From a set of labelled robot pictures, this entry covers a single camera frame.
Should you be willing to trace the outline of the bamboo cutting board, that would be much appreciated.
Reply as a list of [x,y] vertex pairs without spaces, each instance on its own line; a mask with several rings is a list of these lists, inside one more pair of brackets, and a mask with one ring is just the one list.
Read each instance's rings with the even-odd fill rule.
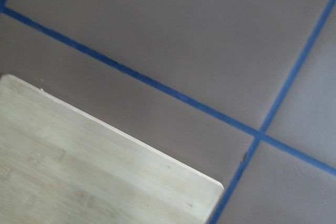
[[1,223],[207,223],[223,185],[1,76]]

